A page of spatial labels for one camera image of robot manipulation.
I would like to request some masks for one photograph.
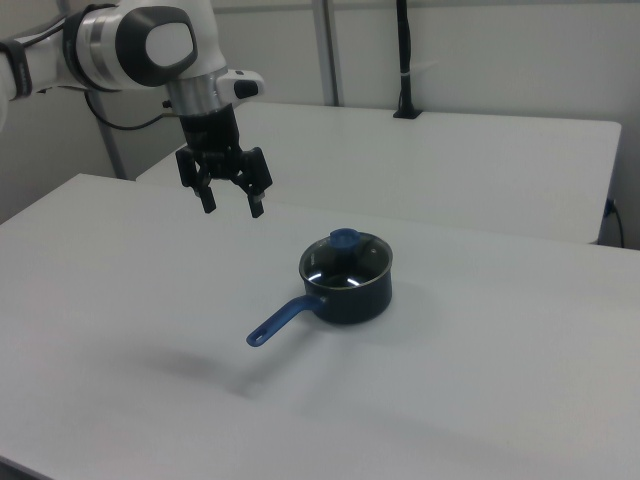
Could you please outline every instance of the pot rim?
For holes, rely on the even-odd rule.
[[[384,247],[384,249],[386,250],[388,256],[389,256],[389,261],[387,262],[387,266],[385,267],[385,269],[382,271],[382,273],[380,273],[380,275],[372,278],[371,280],[368,280],[364,283],[361,283],[360,285],[353,285],[351,287],[327,287],[326,285],[318,285],[317,283],[314,283],[312,280],[309,280],[309,277],[307,277],[304,272],[302,271],[303,268],[303,263],[304,263],[304,259],[307,257],[307,254],[311,251],[311,250],[315,250],[316,248],[318,248],[318,244],[322,243],[322,242],[328,242],[329,241],[329,237],[325,237],[321,240],[318,240],[317,242],[314,242],[312,245],[309,245],[309,247],[302,253],[302,256],[300,257],[300,262],[298,264],[298,273],[300,274],[300,277],[302,277],[302,280],[304,282],[309,282],[311,285],[313,285],[314,287],[318,287],[324,290],[329,290],[329,291],[344,291],[344,290],[356,290],[358,288],[361,287],[366,287],[368,285],[371,285],[375,282],[377,282],[378,280],[380,280],[382,277],[384,277],[385,275],[387,275],[389,273],[389,271],[391,270],[391,265],[393,264],[393,250],[391,250],[391,246],[385,242],[383,239],[381,239],[380,237],[373,235],[371,233],[367,233],[367,232],[360,232],[361,235],[368,235],[369,237],[371,237],[372,239],[378,240],[380,243],[382,243],[382,246]]]

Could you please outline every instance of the saucepan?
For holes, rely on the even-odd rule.
[[[366,322],[391,302],[393,252],[384,240],[351,228],[331,232],[300,258],[306,295],[286,303],[247,337],[259,347],[300,312],[330,323]]]

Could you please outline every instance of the black pole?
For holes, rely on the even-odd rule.
[[[398,11],[398,45],[400,47],[400,101],[395,118],[414,119],[422,110],[416,110],[411,100],[411,32],[407,18],[407,0],[396,0]]]

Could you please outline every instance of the pot lid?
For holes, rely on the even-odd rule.
[[[302,254],[300,275],[320,287],[358,288],[384,276],[392,259],[391,247],[384,240],[370,233],[341,228]]]

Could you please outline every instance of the white wall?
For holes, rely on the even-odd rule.
[[[344,104],[395,108],[395,10],[344,3],[336,11]],[[640,4],[411,8],[409,20],[412,63],[433,62],[412,77],[419,107],[620,122],[611,195],[627,244],[640,248]],[[617,245],[613,218],[604,239]]]
[[[0,38],[57,14],[54,0],[0,0]],[[0,223],[78,173],[113,176],[82,95],[58,89],[11,102],[0,132]]]

